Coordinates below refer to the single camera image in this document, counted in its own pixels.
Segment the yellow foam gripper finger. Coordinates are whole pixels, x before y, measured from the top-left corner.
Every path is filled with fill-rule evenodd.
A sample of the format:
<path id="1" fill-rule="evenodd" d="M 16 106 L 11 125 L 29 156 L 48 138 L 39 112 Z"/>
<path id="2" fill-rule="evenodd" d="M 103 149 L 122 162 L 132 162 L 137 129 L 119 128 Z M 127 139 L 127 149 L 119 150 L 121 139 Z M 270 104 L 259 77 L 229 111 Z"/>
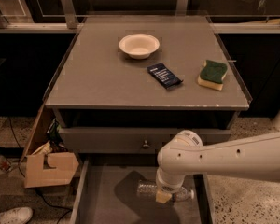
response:
<path id="1" fill-rule="evenodd" d="M 171 193 L 164 192 L 162 190 L 157 190 L 156 192 L 156 202 L 157 203 L 167 203 L 172 198 Z"/>

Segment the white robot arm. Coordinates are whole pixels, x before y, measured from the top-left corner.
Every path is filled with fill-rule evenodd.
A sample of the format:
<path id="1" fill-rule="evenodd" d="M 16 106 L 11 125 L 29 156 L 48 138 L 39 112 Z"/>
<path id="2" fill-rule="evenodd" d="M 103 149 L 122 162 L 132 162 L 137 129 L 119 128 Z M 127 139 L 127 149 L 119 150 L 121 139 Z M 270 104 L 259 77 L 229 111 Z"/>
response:
<path id="1" fill-rule="evenodd" d="M 280 132 L 205 146 L 183 130 L 158 153 L 156 201 L 167 203 L 188 175 L 208 173 L 280 183 Z"/>

